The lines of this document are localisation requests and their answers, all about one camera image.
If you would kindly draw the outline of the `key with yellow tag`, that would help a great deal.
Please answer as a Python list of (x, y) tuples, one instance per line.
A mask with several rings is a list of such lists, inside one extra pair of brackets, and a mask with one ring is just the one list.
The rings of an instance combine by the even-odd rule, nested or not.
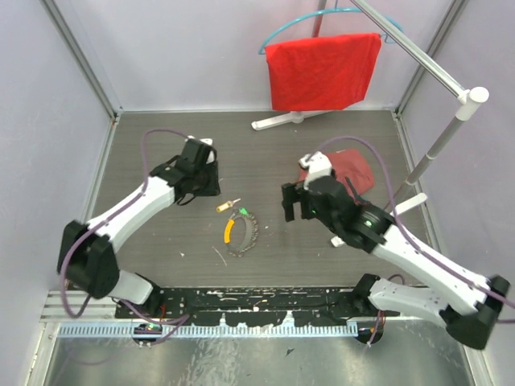
[(234, 200), (228, 200), (226, 201), (225, 203), (222, 203), (221, 205), (217, 206), (216, 207), (216, 211), (218, 213), (221, 213), (223, 211), (227, 211), (229, 210), (230, 208), (234, 207), (234, 205), (236, 203), (238, 203), (240, 201), (240, 199), (234, 199)]

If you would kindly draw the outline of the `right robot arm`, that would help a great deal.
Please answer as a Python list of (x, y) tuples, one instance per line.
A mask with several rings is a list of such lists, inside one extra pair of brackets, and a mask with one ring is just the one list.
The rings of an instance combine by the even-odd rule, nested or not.
[(344, 245), (388, 261), (424, 284), (399, 285), (365, 274), (352, 290), (352, 305), (364, 317), (385, 310), (432, 322), (456, 341), (476, 350), (486, 348), (503, 308), (509, 282), (484, 277), (456, 265), (406, 231), (393, 215), (348, 193), (332, 176), (311, 182), (285, 183), (282, 208), (294, 220), (294, 205), (305, 220), (316, 219)]

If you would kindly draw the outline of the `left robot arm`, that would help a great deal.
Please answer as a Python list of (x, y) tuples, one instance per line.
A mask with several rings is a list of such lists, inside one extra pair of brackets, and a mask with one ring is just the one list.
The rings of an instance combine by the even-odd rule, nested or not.
[(187, 138), (181, 154), (148, 172), (142, 185), (114, 207), (85, 223), (73, 220), (65, 226), (56, 267), (61, 282), (71, 282), (91, 298), (127, 302), (142, 318), (153, 318), (163, 304), (161, 288), (121, 269), (118, 251), (162, 210), (219, 194), (212, 139)]

